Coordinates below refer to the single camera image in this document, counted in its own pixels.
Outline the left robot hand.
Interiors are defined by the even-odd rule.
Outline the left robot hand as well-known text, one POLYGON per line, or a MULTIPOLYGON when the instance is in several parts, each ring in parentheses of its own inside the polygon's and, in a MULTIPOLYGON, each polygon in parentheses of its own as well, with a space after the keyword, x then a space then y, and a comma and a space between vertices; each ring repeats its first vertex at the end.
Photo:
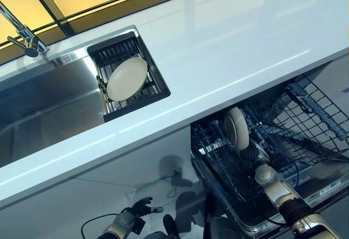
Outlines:
POLYGON ((137 201, 130 208, 130 212, 135 215, 137 218, 147 216, 153 213, 162 213, 164 211, 163 207, 152 207, 150 204, 152 203, 153 198, 151 196, 145 197, 137 201))

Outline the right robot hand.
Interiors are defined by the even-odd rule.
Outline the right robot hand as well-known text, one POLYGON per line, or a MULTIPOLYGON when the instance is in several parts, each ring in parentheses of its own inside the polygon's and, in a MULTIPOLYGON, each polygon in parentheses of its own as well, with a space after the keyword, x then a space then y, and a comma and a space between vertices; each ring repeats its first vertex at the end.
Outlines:
POLYGON ((250 140, 247 148, 236 150, 238 161, 245 169, 252 169, 262 164, 269 164, 270 158, 266 151, 254 140, 250 140))

